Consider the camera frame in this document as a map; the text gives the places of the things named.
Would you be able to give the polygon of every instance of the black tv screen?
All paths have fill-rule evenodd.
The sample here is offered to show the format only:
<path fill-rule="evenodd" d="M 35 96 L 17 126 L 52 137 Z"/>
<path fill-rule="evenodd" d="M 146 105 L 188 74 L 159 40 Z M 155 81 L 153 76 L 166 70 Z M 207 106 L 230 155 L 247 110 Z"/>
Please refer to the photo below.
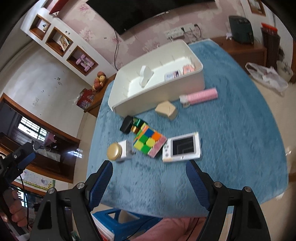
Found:
<path fill-rule="evenodd" d="M 184 5 L 215 0 L 89 0 L 87 4 L 119 34 L 136 24 Z"/>

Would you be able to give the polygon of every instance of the dark green appliance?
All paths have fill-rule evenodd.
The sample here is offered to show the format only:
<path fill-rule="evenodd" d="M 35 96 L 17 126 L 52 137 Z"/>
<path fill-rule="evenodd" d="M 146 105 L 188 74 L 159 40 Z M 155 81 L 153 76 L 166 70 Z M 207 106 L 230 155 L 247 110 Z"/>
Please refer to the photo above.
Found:
<path fill-rule="evenodd" d="M 241 44 L 254 44 L 254 34 L 250 21 L 241 16 L 229 16 L 232 37 Z"/>

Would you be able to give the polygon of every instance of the floral wallpaper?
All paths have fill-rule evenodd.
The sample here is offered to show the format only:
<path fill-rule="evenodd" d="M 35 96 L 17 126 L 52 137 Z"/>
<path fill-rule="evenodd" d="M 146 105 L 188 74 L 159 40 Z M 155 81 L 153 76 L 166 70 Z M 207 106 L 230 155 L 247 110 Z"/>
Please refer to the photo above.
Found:
<path fill-rule="evenodd" d="M 52 0 L 47 8 L 51 9 L 55 1 Z M 196 23 L 200 27 L 202 36 L 198 28 L 194 31 L 197 39 L 224 36 L 228 32 L 229 15 L 244 16 L 240 0 L 215 0 L 210 3 L 184 6 L 144 21 L 118 36 L 116 66 L 119 69 L 146 52 L 170 42 L 163 32 L 188 23 Z M 69 0 L 58 16 L 110 64 L 114 64 L 116 48 L 114 30 L 87 4 L 87 0 Z M 188 33 L 181 38 L 189 43 L 196 40 L 195 36 Z"/>

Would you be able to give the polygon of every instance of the beige sponge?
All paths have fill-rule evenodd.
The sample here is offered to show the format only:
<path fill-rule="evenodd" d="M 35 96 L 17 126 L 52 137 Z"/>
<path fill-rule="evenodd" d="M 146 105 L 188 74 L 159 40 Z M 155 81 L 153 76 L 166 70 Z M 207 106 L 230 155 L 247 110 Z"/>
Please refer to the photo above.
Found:
<path fill-rule="evenodd" d="M 175 119 L 178 114 L 176 107 L 169 101 L 164 101 L 158 104 L 155 111 L 157 114 L 168 117 L 170 120 Z"/>

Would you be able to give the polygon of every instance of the metal screw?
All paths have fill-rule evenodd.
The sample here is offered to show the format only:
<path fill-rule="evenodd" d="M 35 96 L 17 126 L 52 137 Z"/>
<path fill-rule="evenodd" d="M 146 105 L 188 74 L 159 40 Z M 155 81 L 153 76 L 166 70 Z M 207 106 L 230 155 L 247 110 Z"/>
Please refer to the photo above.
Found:
<path fill-rule="evenodd" d="M 246 192 L 251 192 L 251 191 L 252 191 L 252 189 L 251 189 L 250 187 L 244 187 L 244 190 L 245 190 Z"/>
<path fill-rule="evenodd" d="M 76 185 L 76 187 L 77 187 L 78 189 L 81 189 L 81 188 L 84 187 L 84 183 L 78 183 L 78 184 Z"/>
<path fill-rule="evenodd" d="M 48 193 L 49 193 L 49 194 L 54 193 L 54 188 L 50 188 L 50 189 L 48 189 Z"/>
<path fill-rule="evenodd" d="M 222 183 L 220 182 L 214 182 L 215 187 L 220 188 L 222 187 Z"/>

